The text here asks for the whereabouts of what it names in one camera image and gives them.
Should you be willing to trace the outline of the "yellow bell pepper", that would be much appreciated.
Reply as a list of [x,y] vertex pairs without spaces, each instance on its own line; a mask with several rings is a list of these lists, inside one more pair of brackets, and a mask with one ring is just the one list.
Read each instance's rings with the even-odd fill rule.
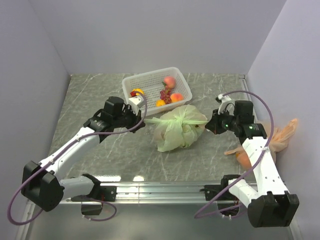
[[131,97],[139,96],[139,95],[144,95],[144,91],[140,88],[135,88],[130,92]]

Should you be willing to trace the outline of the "light green plastic bag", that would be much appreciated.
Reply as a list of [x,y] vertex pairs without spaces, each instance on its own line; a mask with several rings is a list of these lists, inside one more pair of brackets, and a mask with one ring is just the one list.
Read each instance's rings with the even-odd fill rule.
[[153,140],[159,152],[188,148],[198,140],[208,123],[207,117],[194,105],[182,105],[161,117],[144,120],[155,124]]

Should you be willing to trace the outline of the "white plastic basket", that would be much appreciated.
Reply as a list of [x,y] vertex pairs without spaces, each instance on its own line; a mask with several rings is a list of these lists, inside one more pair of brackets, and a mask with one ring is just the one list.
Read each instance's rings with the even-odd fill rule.
[[[156,101],[160,99],[160,91],[164,88],[163,82],[167,76],[175,78],[175,88],[172,92],[182,94],[183,100],[157,107]],[[129,101],[131,97],[130,93],[134,89],[141,89],[144,92],[147,103],[147,116],[173,110],[176,107],[184,105],[193,97],[185,77],[176,67],[168,67],[125,77],[122,80],[122,90],[126,102]]]

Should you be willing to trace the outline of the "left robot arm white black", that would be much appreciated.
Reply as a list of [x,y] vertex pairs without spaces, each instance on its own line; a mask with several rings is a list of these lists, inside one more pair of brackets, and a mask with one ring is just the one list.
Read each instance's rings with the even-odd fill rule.
[[147,99],[141,92],[136,92],[128,103],[120,97],[109,97],[63,147],[39,163],[30,161],[24,166],[21,194],[46,212],[68,198],[101,200],[101,182],[96,177],[85,173],[66,178],[66,174],[89,150],[117,134],[116,129],[135,133],[143,128],[147,112],[141,108],[146,107]]

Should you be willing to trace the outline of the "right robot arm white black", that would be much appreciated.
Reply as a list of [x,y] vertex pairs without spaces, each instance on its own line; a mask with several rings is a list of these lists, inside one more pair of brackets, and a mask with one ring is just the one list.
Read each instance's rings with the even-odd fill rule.
[[255,123],[253,103],[237,100],[232,114],[226,109],[229,102],[222,102],[213,110],[205,128],[216,135],[231,131],[239,139],[251,164],[256,179],[254,190],[240,175],[225,175],[220,192],[226,200],[236,197],[246,208],[250,224],[254,228],[288,227],[299,207],[296,194],[291,194],[283,183],[273,161],[266,131],[262,124]]

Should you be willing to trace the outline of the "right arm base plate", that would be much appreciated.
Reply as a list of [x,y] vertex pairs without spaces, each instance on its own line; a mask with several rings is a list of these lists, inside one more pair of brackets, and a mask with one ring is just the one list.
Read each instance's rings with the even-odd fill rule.
[[[204,191],[205,200],[210,201],[212,200],[221,190],[223,187],[218,184],[212,184],[212,185],[205,185],[204,188],[201,191]],[[240,205],[239,207],[228,209],[225,211],[220,211],[219,214],[222,217],[228,217],[228,218],[237,218],[247,213],[247,209],[245,206],[240,203],[239,199],[226,191],[223,193],[217,200],[217,209],[220,211],[225,208],[230,208],[235,205]]]

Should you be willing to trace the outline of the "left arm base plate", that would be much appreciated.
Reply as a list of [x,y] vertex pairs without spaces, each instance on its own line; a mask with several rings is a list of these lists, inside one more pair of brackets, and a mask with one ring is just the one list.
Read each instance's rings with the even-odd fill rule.
[[99,186],[93,193],[72,197],[71,202],[81,203],[81,213],[85,217],[99,216],[104,207],[111,208],[111,215],[107,219],[113,218],[117,214],[117,208],[113,204],[116,201],[116,186]]

